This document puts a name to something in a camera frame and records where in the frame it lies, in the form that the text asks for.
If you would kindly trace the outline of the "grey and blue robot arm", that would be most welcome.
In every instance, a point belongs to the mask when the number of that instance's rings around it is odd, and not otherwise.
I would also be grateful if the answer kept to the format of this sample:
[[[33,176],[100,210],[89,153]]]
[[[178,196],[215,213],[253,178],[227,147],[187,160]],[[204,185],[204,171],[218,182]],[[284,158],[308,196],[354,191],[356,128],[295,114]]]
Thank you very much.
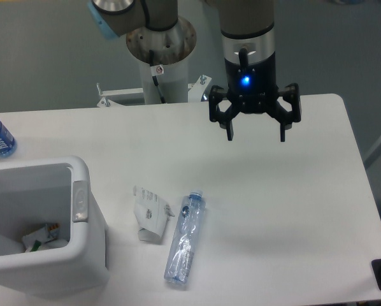
[[[219,14],[227,87],[209,93],[209,118],[233,138],[240,113],[266,113],[280,134],[301,120],[297,84],[279,89],[275,69],[273,1],[211,1]],[[166,103],[162,87],[166,69],[188,57],[196,44],[193,26],[178,14],[176,1],[89,1],[89,11],[109,39],[126,37],[130,53],[145,64],[157,101]]]

